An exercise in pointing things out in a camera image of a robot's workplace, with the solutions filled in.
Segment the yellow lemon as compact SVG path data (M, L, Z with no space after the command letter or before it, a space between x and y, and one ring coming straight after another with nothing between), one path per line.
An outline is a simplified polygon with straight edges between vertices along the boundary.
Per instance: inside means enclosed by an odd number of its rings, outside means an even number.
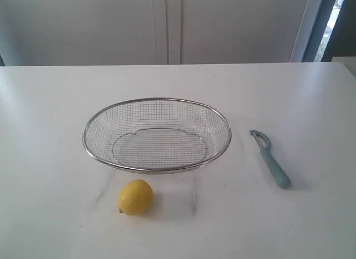
M120 213L138 216L152 206L154 191L144 180L136 179L127 183L118 195L117 205Z

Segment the teal handled peeler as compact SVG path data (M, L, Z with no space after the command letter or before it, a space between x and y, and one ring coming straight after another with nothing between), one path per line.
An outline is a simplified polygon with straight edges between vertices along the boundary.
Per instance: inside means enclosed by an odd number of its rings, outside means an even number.
M291 185L290 178L287 176L286 172L283 171L281 166L272 156L270 152L270 148L271 148L270 139L264 133L257 130L250 130L249 134L254 137L260 149L260 154L265 164L269 168L277 185L282 189L288 189Z

